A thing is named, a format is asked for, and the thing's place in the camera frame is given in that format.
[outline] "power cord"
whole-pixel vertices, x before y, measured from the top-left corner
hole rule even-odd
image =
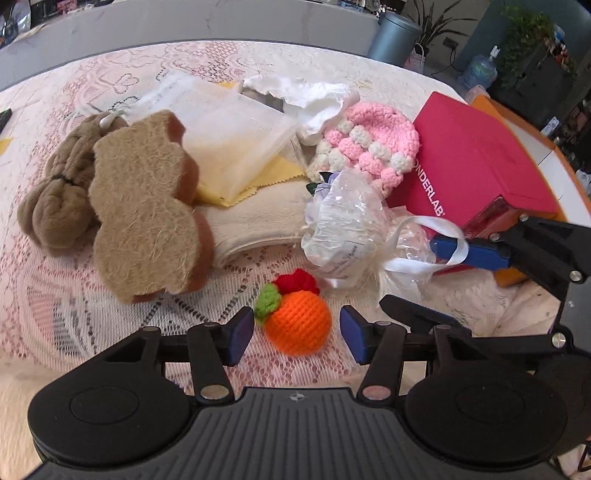
[[[449,70],[450,68],[452,68],[452,65],[455,61],[456,61],[456,49],[454,48],[452,50],[452,52],[449,54],[449,65],[447,67],[445,67],[443,70],[439,70],[439,72],[433,72],[431,74],[431,77],[435,78],[435,75],[439,75],[440,73],[443,73],[446,70]]]

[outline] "white ribbon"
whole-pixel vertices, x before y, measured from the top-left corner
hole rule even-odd
[[[380,250],[382,252],[395,252],[402,229],[404,229],[409,223],[423,225],[437,233],[441,233],[442,235],[456,238],[456,251],[446,264],[431,264],[419,260],[395,257],[381,262],[381,268],[383,270],[410,274],[435,273],[445,268],[460,265],[468,256],[468,242],[466,242],[463,232],[455,223],[451,223],[449,220],[443,218],[426,216],[413,216],[402,221],[400,225],[398,225],[393,236],[386,241]]]

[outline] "teal wall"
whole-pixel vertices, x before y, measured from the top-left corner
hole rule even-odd
[[[509,21],[501,17],[504,5],[519,5],[547,13],[564,30],[566,46],[578,62],[591,48],[591,13],[576,0],[493,0],[458,55],[454,64],[457,69],[464,70],[472,57],[489,53],[492,47],[501,45],[509,27]]]

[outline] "white lace fabric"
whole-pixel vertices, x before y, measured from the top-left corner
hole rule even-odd
[[[146,325],[173,335],[204,321],[225,322],[242,306],[253,305],[263,283],[305,267],[299,247],[255,249],[213,270],[200,292],[162,294],[149,303],[123,305],[98,277],[90,240],[71,257],[51,258],[20,232],[17,206],[42,177],[47,159],[67,133],[96,109],[137,101],[171,70],[211,82],[232,82],[258,73],[343,82],[356,88],[362,100],[390,104],[411,119],[434,91],[459,99],[436,80],[372,60],[311,47],[243,41],[116,51],[70,63],[0,92],[0,107],[13,110],[2,134],[13,140],[0,156],[0,349],[8,355],[65,372]],[[492,335],[516,293],[516,288],[497,287],[490,273],[469,271],[434,278],[426,289],[425,304],[456,316],[477,335]],[[317,355],[289,358],[257,330],[242,362],[228,369],[237,391],[245,385],[338,384],[362,372],[340,336],[339,309],[351,304],[370,321],[383,319],[376,285],[369,280],[359,290],[324,296],[333,313],[326,347]],[[545,325],[556,313],[554,308],[550,304],[539,311],[516,309],[513,326],[502,330],[518,331],[517,324]],[[188,365],[169,365],[167,376],[190,389]]]

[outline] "gray counter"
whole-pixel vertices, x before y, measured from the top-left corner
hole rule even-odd
[[[296,43],[364,56],[373,15],[305,0],[129,0],[66,15],[0,50],[0,90],[72,60],[185,40]]]

